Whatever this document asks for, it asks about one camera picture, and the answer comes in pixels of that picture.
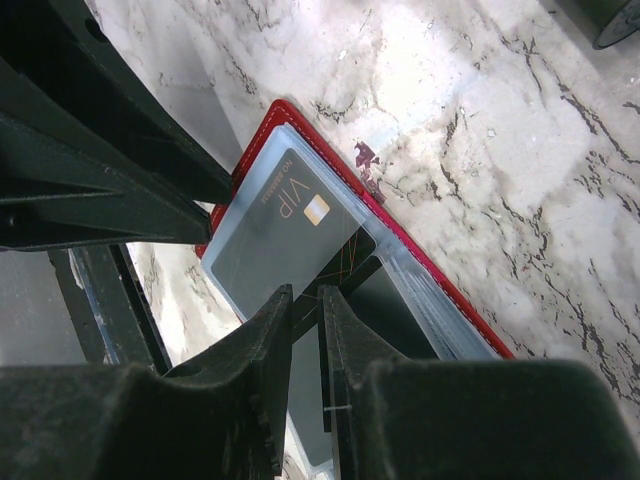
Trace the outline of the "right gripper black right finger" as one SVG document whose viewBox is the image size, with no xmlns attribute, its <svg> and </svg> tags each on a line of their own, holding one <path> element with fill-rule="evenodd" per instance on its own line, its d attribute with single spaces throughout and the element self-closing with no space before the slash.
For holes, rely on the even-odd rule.
<svg viewBox="0 0 640 480">
<path fill-rule="evenodd" d="M 635 446 L 573 361 L 412 360 L 324 287 L 325 427 L 339 479 L 631 479 Z"/>
</svg>

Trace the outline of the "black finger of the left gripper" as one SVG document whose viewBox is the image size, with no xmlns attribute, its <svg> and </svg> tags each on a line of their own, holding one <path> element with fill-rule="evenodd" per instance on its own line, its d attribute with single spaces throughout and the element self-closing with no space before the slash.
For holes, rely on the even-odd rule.
<svg viewBox="0 0 640 480">
<path fill-rule="evenodd" d="M 188 199 L 230 201 L 230 174 L 144 86 L 85 2 L 2 2 L 1 56 L 94 134 Z"/>
<path fill-rule="evenodd" d="M 201 244 L 206 212 L 1 65 L 1 247 Z"/>
</svg>

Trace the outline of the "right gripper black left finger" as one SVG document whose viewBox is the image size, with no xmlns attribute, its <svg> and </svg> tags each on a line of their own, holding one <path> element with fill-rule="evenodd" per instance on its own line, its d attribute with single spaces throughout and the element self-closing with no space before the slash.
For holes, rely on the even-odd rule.
<svg viewBox="0 0 640 480">
<path fill-rule="evenodd" d="M 158 374 L 141 364 L 6 367 L 5 479 L 272 479 L 283 470 L 293 294 Z"/>
</svg>

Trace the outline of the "grey credit card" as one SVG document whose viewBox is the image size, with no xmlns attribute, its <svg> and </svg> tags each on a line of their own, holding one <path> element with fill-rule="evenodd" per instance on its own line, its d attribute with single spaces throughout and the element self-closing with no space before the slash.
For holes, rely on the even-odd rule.
<svg viewBox="0 0 640 480">
<path fill-rule="evenodd" d="M 289 148 L 264 184 L 243 182 L 203 260 L 247 320 L 283 284 L 306 314 L 318 285 L 341 283 L 375 247 L 349 203 Z"/>
</svg>

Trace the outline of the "red card holder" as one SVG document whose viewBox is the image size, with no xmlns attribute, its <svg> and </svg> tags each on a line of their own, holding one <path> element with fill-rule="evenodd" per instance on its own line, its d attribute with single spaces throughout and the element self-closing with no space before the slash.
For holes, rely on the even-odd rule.
<svg viewBox="0 0 640 480">
<path fill-rule="evenodd" d="M 318 285 L 313 305 L 306 314 L 298 313 L 294 299 L 295 338 L 307 337 L 315 328 L 320 289 L 335 286 L 372 330 L 408 356 L 510 357 L 508 347 L 385 210 L 378 195 L 367 189 L 301 112 L 283 99 L 269 107 L 233 171 L 232 201 L 215 207 L 211 215 L 212 238 L 196 250 L 211 281 L 203 258 L 243 182 L 250 179 L 258 185 L 264 184 L 289 148 L 316 170 L 338 197 L 349 203 L 351 211 L 361 219 L 363 228 L 376 243 L 373 253 L 341 283 Z"/>
</svg>

